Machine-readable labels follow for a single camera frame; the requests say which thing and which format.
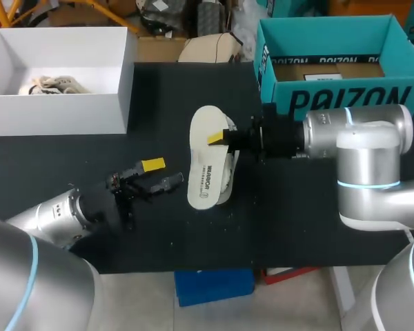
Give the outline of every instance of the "white box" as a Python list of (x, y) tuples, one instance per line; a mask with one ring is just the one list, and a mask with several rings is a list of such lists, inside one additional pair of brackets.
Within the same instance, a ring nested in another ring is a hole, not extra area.
[[(126, 133), (135, 55), (123, 27), (0, 29), (0, 136)], [(91, 93), (18, 95), (42, 75)]]

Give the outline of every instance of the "plastic bag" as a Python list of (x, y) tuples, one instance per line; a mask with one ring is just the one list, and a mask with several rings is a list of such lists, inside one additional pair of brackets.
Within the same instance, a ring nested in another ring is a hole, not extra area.
[(256, 0), (244, 0), (238, 8), (233, 9), (232, 31), (242, 41), (242, 61), (255, 58), (257, 25), (260, 19), (268, 18), (267, 9), (257, 4)]

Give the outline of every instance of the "black table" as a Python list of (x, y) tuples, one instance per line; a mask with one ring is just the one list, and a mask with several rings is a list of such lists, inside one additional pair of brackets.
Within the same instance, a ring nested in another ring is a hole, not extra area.
[[(163, 156), (162, 177), (187, 178), (190, 120), (209, 104), (248, 126), (261, 110), (251, 64), (137, 65), (126, 135), (0, 137), (0, 217), (140, 159)], [(414, 179), (414, 144), (402, 179)], [(73, 252), (111, 273), (385, 264), (408, 243), (403, 232), (360, 232), (339, 220), (332, 160), (255, 163), (242, 153), (228, 203), (196, 211), (186, 192), (187, 183), (152, 204), (139, 201), (133, 233), (96, 233)]]

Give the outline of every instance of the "yellow frame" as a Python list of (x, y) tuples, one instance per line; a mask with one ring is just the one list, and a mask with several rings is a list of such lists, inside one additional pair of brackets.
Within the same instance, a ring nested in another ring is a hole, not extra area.
[[(7, 13), (5, 8), (3, 7), (3, 4), (0, 0), (0, 23), (2, 28), (11, 28), (13, 25), (19, 23), (22, 19), (25, 19), (28, 15), (32, 14), (35, 10), (38, 10), (39, 8), (46, 5), (48, 0), (39, 0), (38, 4), (28, 10), (27, 12), (20, 15), (18, 19), (14, 19), (15, 13), (17, 12), (17, 9), (21, 5), (21, 0), (14, 0), (12, 2), (12, 5), (9, 9), (9, 12)], [(121, 17), (115, 15), (113, 12), (108, 10), (107, 8), (100, 5), (95, 0), (60, 0), (62, 2), (75, 2), (75, 3), (87, 3), (89, 6), (93, 7), (94, 9), (98, 10), (100, 13), (106, 15), (109, 19), (112, 19), (113, 21), (117, 22), (121, 26), (127, 27), (132, 33), (137, 33), (138, 28), (129, 22), (127, 22), (125, 19), (122, 19)]]

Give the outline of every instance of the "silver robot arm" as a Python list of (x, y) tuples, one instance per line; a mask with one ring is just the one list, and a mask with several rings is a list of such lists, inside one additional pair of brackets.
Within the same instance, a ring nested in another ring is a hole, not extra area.
[(414, 181), (400, 182), (400, 155), (413, 142), (405, 106), (314, 110), (301, 121), (266, 106), (251, 129), (223, 131), (213, 144), (265, 157), (336, 158), (341, 220), (358, 230), (414, 229)]
[(69, 190), (7, 222), (61, 248), (70, 247), (102, 227), (115, 234), (131, 230), (134, 199), (149, 200), (163, 192), (172, 192), (184, 180), (179, 173), (162, 179), (151, 188), (135, 183), (143, 174), (157, 170), (153, 164), (160, 166), (160, 160), (140, 161), (132, 169), (111, 174), (106, 181), (82, 190)]

